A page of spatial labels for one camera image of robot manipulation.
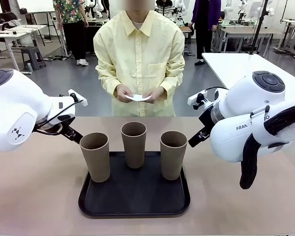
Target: black pants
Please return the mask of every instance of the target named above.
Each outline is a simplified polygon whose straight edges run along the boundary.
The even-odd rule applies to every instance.
[[[86,57],[86,36],[84,22],[63,24],[64,36],[68,50],[72,51],[75,60],[85,59]]]
[[[211,52],[211,42],[212,42],[212,31],[207,30],[207,27],[197,24],[195,25],[195,30],[197,34],[197,58],[203,59],[202,53]]]

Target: cup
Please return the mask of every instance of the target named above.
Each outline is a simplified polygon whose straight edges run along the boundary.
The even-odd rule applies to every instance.
[[[80,147],[88,166],[91,179],[102,183],[110,176],[109,139],[103,133],[92,133],[84,136]]]
[[[177,131],[168,131],[161,136],[161,170],[167,180],[180,176],[187,148],[187,137]]]
[[[129,122],[121,128],[121,136],[127,165],[140,168],[144,164],[147,127],[140,122]]]

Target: cup rim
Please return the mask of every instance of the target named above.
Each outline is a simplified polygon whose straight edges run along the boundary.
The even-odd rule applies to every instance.
[[[166,133],[169,133],[169,132],[176,132],[176,133],[182,134],[182,135],[186,138],[186,143],[185,143],[184,145],[179,146],[179,147],[171,147],[171,146],[166,145],[166,144],[163,143],[163,141],[162,141],[162,136],[163,136],[164,134],[166,134]],[[160,140],[161,140],[161,144],[162,144],[162,145],[164,145],[164,146],[166,146],[166,147],[168,147],[168,148],[173,148],[173,149],[182,148],[182,147],[184,147],[184,146],[186,146],[186,145],[188,144],[188,138],[187,138],[187,136],[186,136],[185,134],[179,132],[179,131],[176,131],[176,130],[170,130],[170,131],[166,131],[166,132],[164,132],[164,133],[161,135]]]
[[[125,125],[130,124],[130,123],[139,123],[139,124],[142,124],[142,125],[144,125],[144,127],[146,128],[146,130],[145,130],[142,134],[140,134],[140,135],[136,135],[136,136],[130,136],[130,135],[127,135],[127,134],[123,133],[122,128],[123,128]],[[129,138],[136,138],[136,137],[140,137],[140,136],[142,136],[142,135],[144,135],[144,134],[147,133],[147,126],[146,126],[145,124],[141,123],[141,122],[138,122],[138,121],[130,121],[130,122],[127,122],[126,124],[124,124],[124,125],[121,127],[120,131],[121,131],[122,135],[124,135],[124,136],[126,136],[126,137],[129,137]]]
[[[81,145],[81,141],[83,140],[83,138],[87,137],[87,136],[90,135],[90,134],[103,134],[103,135],[105,135],[105,136],[107,137],[107,142],[106,142],[103,146],[98,147],[98,148],[95,148],[95,149],[88,149],[88,148],[85,148],[85,147],[83,147],[83,146]],[[106,146],[106,145],[108,144],[108,142],[109,142],[109,137],[108,137],[106,134],[102,133],[102,132],[89,133],[89,134],[83,136],[83,138],[80,140],[80,147],[81,147],[82,149],[84,149],[84,150],[87,150],[87,151],[95,151],[95,150],[99,150],[99,149],[103,148],[104,146]]]

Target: person in patterned sweater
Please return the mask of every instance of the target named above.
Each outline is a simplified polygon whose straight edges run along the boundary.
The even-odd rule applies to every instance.
[[[173,15],[173,2],[171,0],[157,0],[155,11],[162,14],[167,18],[171,18]]]
[[[88,19],[83,7],[84,0],[53,0],[58,29],[64,31],[68,48],[77,61],[77,65],[88,66],[86,58],[86,35],[84,26]]]

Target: black serving tray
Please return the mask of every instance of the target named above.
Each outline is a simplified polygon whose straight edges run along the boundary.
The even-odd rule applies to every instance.
[[[129,168],[124,152],[110,152],[111,175],[95,183],[88,173],[79,197],[81,211],[92,217],[166,217],[180,215],[190,205],[187,180],[168,181],[161,175],[161,154],[147,151],[144,165]]]

